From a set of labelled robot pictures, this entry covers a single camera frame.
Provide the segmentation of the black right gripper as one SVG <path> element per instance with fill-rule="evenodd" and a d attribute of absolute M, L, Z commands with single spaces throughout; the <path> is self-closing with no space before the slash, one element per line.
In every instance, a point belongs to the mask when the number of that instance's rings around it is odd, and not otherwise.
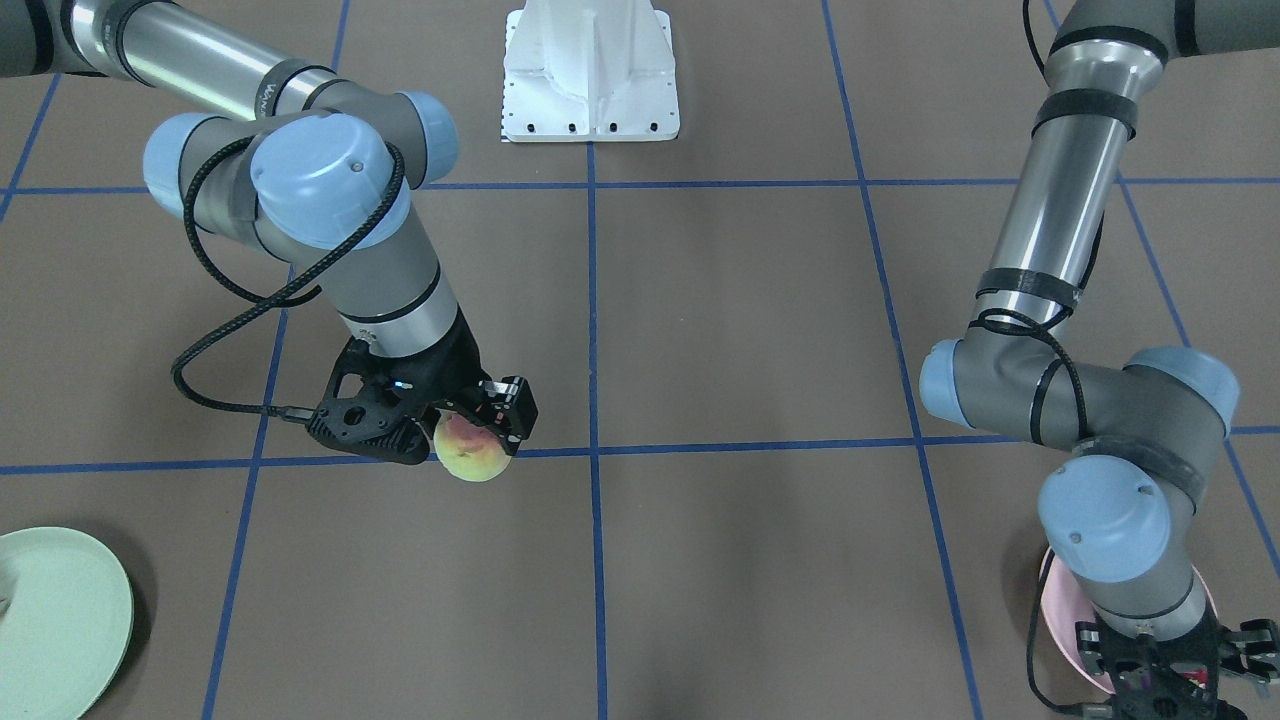
<path fill-rule="evenodd" d="M 415 465 L 428 459 L 438 407 L 451 397 L 451 411 L 516 456 L 538 423 L 534 392 L 521 375 L 485 379 L 462 313 L 435 345 L 406 357 L 376 356 L 351 338 L 306 430 L 339 452 Z"/>

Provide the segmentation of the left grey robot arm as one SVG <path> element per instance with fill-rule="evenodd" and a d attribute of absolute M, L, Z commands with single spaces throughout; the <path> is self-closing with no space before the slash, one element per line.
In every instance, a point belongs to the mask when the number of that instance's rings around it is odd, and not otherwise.
<path fill-rule="evenodd" d="M 1030 630 L 1046 625 L 1106 692 L 1074 719 L 1239 719 L 1220 683 L 1277 684 L 1277 619 L 1222 623 L 1190 530 L 1229 452 L 1242 384 L 1184 343 L 1102 365 L 1070 350 L 1105 220 L 1147 96 L 1172 64 L 1277 49 L 1275 1 L 1078 1 L 1046 46 L 1029 149 L 963 336 L 925 356 L 938 419 L 1064 454 L 1037 497 L 1047 548 Z"/>

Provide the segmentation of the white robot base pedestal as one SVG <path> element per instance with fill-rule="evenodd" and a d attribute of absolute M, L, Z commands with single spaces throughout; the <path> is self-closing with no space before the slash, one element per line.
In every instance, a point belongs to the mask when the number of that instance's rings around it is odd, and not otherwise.
<path fill-rule="evenodd" d="M 526 1 L 504 22 L 500 137 L 512 143 L 678 137 L 675 38 L 649 1 Z"/>

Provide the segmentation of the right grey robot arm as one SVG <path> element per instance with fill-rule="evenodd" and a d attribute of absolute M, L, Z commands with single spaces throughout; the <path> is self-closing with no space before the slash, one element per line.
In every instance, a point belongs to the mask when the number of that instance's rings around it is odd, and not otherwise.
<path fill-rule="evenodd" d="M 527 382 L 490 377 L 415 190 L 458 156 L 451 114 L 420 92 L 379 94 L 173 1 L 5 1 L 3 76 L 132 79 L 201 106 L 143 151 L 155 201 L 206 273 L 248 309 L 172 365 L 188 400 L 303 425 L 320 445 L 385 462 L 435 455 L 485 482 L 538 418 Z M 186 368 L 257 318 L 323 296 L 349 332 L 312 407 L 233 404 Z"/>

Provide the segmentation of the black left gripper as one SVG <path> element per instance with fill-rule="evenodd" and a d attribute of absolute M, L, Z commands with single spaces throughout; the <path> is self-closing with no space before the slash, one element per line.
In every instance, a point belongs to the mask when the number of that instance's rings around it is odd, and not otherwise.
<path fill-rule="evenodd" d="M 1076 623 L 1076 648 L 1091 675 L 1112 683 L 1108 700 L 1083 705 L 1083 719 L 1245 719 L 1220 698 L 1221 676 L 1266 694 L 1277 684 L 1277 624 L 1270 619 L 1231 630 L 1208 614 L 1185 635 L 1157 641 L 1125 637 L 1106 624 Z"/>

